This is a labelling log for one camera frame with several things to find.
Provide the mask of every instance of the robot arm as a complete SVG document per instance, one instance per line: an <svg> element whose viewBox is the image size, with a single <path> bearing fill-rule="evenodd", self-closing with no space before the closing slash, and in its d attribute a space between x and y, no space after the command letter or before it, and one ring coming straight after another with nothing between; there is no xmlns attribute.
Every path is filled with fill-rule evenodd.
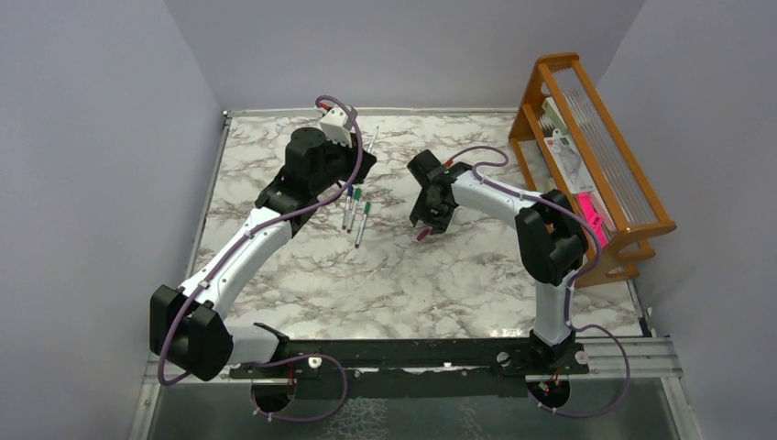
<svg viewBox="0 0 777 440"><path fill-rule="evenodd" d="M259 268L297 235L315 209L259 227L317 204L323 191L346 181L356 167L356 142L342 109L329 110L319 124L321 130L305 127L291 134L284 166L213 260L177 289L163 285L152 295L149 340L153 353L161 353L174 319L189 301L191 305L175 329L168 360L201 380L209 380L224 365L263 362L272 357L279 342L277 332L261 326L227 329L224 319ZM363 182L375 163L375 156L363 152L354 183Z"/></svg>
<svg viewBox="0 0 777 440"><path fill-rule="evenodd" d="M571 211L566 196L556 190L542 194L500 183L524 194L509 195L481 182L470 165L443 165L429 150L411 160L408 168L421 185L410 214L414 225L421 220L433 234L445 232L454 209L466 206L516 230L523 266L536 280L537 309L531 337L542 342L542 356L549 362L558 358L564 347L574 342L574 334L564 321L566 281L582 265L588 242L577 222L527 198L542 198Z"/></svg>

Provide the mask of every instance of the blue marker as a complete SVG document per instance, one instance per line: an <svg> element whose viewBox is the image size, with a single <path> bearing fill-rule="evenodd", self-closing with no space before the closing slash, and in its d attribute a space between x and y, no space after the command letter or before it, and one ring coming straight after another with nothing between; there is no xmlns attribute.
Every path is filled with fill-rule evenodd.
<svg viewBox="0 0 777 440"><path fill-rule="evenodd" d="M348 227L348 213L351 211L351 200L354 197L354 185L348 185L348 195L345 197L345 209L343 211L343 229Z"/></svg>

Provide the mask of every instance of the screw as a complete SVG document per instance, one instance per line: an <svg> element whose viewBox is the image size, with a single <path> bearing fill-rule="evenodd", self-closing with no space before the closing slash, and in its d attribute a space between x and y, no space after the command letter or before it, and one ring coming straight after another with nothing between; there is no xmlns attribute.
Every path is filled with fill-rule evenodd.
<svg viewBox="0 0 777 440"><path fill-rule="evenodd" d="M505 368L509 365L510 357L509 354L505 353L504 351L500 352L497 355L497 363L502 366L502 368Z"/></svg>
<svg viewBox="0 0 777 440"><path fill-rule="evenodd" d="M308 365L312 369L317 369L321 366L321 358L320 357L308 357Z"/></svg>
<svg viewBox="0 0 777 440"><path fill-rule="evenodd" d="M585 351L580 350L577 353L575 353L575 360L580 365L587 365L588 364L588 354Z"/></svg>

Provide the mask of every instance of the white marble table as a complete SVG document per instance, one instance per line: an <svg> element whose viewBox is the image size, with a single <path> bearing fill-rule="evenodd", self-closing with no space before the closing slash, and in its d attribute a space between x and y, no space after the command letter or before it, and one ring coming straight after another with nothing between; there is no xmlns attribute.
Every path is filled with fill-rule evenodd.
<svg viewBox="0 0 777 440"><path fill-rule="evenodd" d="M417 242L421 229L408 219L419 192L406 168L413 156L430 149L445 160L481 144L509 149L512 118L360 116L366 139L380 126L378 164L362 186L373 210L361 247L354 249L354 234L341 229L343 200L320 209L246 286L227 323L265 323L297 338L527 336L533 280L520 264L512 229L458 208L447 233ZM291 132L316 123L302 116L233 119L198 267L226 243L278 172ZM509 156L508 167L489 175L522 187L518 164ZM486 157L475 152L461 160ZM573 312L577 325L640 335L624 282L577 290Z"/></svg>

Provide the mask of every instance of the gray wall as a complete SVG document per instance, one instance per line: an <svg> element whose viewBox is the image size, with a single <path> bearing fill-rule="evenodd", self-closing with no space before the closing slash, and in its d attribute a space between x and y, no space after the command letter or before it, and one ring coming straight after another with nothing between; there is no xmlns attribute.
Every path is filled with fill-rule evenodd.
<svg viewBox="0 0 777 440"><path fill-rule="evenodd" d="M0 6L0 438L126 438L221 132L161 0Z"/></svg>
<svg viewBox="0 0 777 440"><path fill-rule="evenodd" d="M517 106L538 56L594 81L642 0L166 0L220 104Z"/></svg>
<svg viewBox="0 0 777 440"><path fill-rule="evenodd" d="M599 92L678 229L640 294L705 439L777 429L777 4L647 0Z"/></svg>

